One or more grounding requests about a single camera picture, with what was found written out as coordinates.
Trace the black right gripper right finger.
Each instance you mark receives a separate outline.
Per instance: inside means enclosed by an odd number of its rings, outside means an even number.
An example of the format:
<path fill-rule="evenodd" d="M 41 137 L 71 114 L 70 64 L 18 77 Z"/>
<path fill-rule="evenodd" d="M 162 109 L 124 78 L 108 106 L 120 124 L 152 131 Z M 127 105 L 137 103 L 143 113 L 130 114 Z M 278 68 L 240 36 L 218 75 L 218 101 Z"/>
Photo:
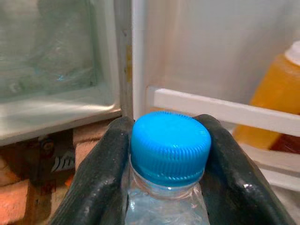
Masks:
<path fill-rule="evenodd" d="M 211 136 L 210 154 L 200 181 L 210 224 L 295 224 L 258 166 L 230 132 L 210 115 L 194 119 Z"/>

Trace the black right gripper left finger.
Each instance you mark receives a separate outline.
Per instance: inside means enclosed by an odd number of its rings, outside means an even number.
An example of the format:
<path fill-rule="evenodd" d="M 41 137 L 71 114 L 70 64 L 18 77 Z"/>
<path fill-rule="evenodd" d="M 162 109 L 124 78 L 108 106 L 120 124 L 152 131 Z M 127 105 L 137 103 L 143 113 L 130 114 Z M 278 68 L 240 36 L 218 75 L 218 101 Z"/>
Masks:
<path fill-rule="evenodd" d="M 129 149 L 134 120 L 112 121 L 80 163 L 51 225 L 123 225 L 128 205 Z"/>

